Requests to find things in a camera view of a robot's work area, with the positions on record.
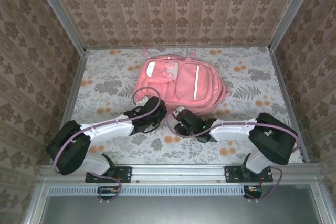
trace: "gray panel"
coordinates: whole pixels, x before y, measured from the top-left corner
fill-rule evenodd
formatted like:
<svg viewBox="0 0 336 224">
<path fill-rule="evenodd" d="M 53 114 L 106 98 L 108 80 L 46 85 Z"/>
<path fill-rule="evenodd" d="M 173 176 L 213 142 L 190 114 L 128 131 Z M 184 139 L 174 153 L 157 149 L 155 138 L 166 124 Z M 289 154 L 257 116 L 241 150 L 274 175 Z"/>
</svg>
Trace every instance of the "gray panel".
<svg viewBox="0 0 336 224">
<path fill-rule="evenodd" d="M 259 203 L 242 196 L 48 197 L 43 224 L 321 223 L 310 186 L 280 186 Z"/>
</svg>

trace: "gray leaf pattern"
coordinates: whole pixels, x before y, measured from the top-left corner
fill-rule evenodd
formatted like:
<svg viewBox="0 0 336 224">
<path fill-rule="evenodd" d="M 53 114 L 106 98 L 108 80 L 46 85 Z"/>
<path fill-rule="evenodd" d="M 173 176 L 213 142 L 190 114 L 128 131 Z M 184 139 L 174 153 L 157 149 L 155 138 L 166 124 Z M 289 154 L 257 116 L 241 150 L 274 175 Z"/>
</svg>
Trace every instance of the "gray leaf pattern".
<svg viewBox="0 0 336 224">
<path fill-rule="evenodd" d="M 288 114 L 267 48 L 162 48 L 149 49 L 152 57 L 181 55 L 209 63 L 218 71 L 231 96 L 203 118 L 227 121 L 255 118 L 267 112 L 288 124 Z M 73 119 L 94 123 L 115 118 L 134 108 L 131 95 L 146 57 L 141 49 L 88 50 Z M 148 134 L 135 134 L 104 142 L 105 152 L 116 164 L 227 164 L 242 163 L 255 150 L 250 141 L 201 144 L 180 138 L 164 122 Z M 302 162 L 300 153 L 290 162 Z"/>
</svg>

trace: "patterned wallpaper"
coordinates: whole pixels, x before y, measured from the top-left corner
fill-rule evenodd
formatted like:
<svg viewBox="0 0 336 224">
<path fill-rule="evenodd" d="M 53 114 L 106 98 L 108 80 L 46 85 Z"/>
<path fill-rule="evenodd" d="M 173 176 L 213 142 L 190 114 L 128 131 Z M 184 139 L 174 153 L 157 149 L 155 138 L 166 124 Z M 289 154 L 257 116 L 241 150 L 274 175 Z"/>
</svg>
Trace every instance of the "patterned wallpaper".
<svg viewBox="0 0 336 224">
<path fill-rule="evenodd" d="M 86 47 L 268 44 L 290 0 L 61 0 Z"/>
<path fill-rule="evenodd" d="M 276 49 L 312 162 L 336 206 L 336 0 L 304 0 Z"/>
<path fill-rule="evenodd" d="M 46 0 L 0 0 L 0 223 L 20 223 L 78 54 Z"/>
</svg>

